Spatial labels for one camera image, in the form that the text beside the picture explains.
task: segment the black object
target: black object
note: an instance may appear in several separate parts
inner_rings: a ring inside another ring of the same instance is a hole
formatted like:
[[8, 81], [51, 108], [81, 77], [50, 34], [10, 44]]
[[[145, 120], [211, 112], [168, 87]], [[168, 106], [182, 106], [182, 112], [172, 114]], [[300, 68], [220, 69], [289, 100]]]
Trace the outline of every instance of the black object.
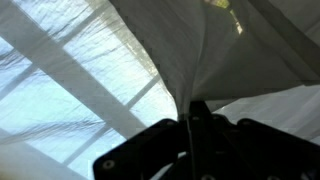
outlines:
[[170, 163], [160, 179], [320, 179], [319, 146], [250, 119], [233, 125], [204, 102], [192, 102], [185, 120], [164, 119], [103, 155], [93, 170], [96, 180], [146, 180]]

